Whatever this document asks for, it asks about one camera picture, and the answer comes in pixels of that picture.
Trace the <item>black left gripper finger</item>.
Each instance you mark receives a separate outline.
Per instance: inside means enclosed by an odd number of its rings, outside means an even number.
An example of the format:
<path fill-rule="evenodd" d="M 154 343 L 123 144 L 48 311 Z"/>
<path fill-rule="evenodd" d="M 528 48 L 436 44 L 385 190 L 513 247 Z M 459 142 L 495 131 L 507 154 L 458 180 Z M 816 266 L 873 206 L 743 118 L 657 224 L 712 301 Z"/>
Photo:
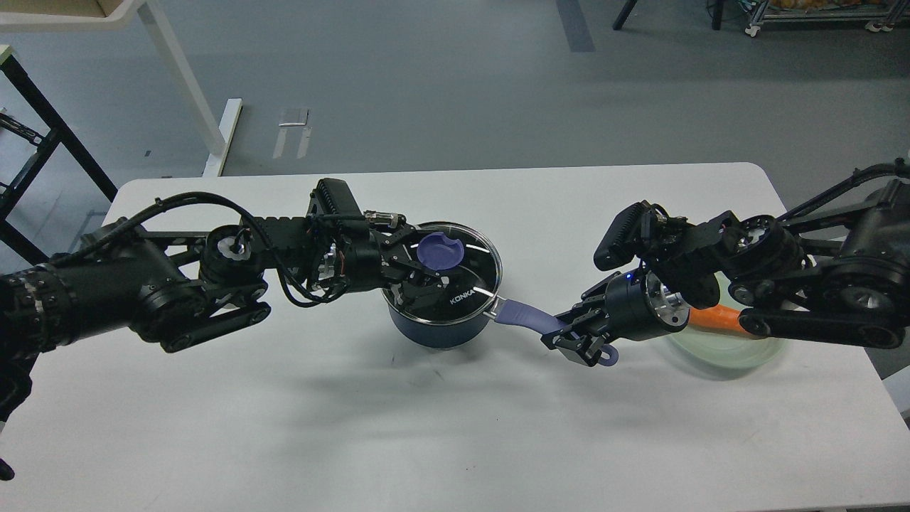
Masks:
<path fill-rule="evenodd" d="M 423 310 L 441 307 L 451 299 L 449 275 L 412 268 L 384 267 L 384 298 L 393 310 Z"/>
<path fill-rule="evenodd" d="M 393 225 L 388 220 L 373 223 L 373 235 L 378 246 L 378 262 L 384 267 L 416 267 L 409 253 L 409 240 L 417 229 L 407 223 Z"/>

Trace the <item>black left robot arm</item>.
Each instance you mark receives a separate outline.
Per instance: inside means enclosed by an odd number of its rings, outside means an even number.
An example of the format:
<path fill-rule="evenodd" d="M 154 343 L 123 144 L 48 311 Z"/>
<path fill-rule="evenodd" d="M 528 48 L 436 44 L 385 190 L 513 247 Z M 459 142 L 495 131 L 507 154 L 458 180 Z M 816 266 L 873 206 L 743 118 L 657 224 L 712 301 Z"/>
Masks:
<path fill-rule="evenodd" d="M 39 354 L 122 327 L 175 353 L 259 324 L 271 311 L 267 271 L 302 309 L 402 283 L 439 291 L 444 273 L 407 253 L 418 233 L 347 194 L 314 191 L 291 218 L 256 217 L 213 193 L 156 200 L 77 252 L 2 277 L 2 422 L 30 395 Z"/>

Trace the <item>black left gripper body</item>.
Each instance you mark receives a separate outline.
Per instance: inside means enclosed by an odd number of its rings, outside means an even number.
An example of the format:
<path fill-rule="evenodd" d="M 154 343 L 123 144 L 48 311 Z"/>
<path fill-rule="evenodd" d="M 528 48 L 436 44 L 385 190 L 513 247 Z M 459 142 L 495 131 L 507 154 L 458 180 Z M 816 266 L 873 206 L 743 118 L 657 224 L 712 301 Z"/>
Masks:
<path fill-rule="evenodd" d="M 355 294 L 387 286 L 376 230 L 322 228 L 313 235 L 318 255 L 313 289 L 335 294 L 345 284 L 346 292 Z"/>

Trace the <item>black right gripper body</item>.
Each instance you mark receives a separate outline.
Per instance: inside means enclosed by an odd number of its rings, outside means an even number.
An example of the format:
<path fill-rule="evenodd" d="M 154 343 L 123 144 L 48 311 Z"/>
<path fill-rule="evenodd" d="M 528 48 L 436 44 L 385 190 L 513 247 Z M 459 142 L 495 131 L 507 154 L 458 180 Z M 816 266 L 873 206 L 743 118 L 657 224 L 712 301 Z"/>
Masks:
<path fill-rule="evenodd" d="M 615 272 L 606 281 L 607 333 L 616 339 L 645 341 L 682 331 L 691 307 L 651 271 Z"/>

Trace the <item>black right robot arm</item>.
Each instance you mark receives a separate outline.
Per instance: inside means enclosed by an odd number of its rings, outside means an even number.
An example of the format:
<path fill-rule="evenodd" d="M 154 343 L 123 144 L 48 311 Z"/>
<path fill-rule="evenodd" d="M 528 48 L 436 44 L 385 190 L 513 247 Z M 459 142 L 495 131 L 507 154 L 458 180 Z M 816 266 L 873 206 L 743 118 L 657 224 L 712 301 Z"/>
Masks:
<path fill-rule="evenodd" d="M 594 252 L 607 278 L 546 326 L 542 342 L 585 366 L 617 363 L 617 339 L 675 334 L 719 305 L 757 337 L 892 349 L 908 328 L 908 164 L 855 169 L 780 216 L 730 210 L 693 224 L 640 201 Z"/>

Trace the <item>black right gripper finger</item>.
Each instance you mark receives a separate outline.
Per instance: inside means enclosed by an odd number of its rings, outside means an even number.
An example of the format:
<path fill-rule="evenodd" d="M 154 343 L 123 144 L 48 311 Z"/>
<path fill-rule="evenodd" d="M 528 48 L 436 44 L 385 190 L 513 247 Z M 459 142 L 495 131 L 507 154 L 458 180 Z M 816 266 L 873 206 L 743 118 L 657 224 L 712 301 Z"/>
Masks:
<path fill-rule="evenodd" d="M 582 292 L 581 298 L 568 311 L 556 315 L 557 328 L 549 335 L 609 335 L 610 314 L 606 308 L 605 292 L 607 281 L 600 281 L 594 287 Z"/>
<path fill-rule="evenodd" d="M 604 335 L 578 334 L 565 329 L 543 334 L 548 349 L 560 352 L 569 362 L 589 368 L 612 367 L 619 362 L 619 351 Z"/>

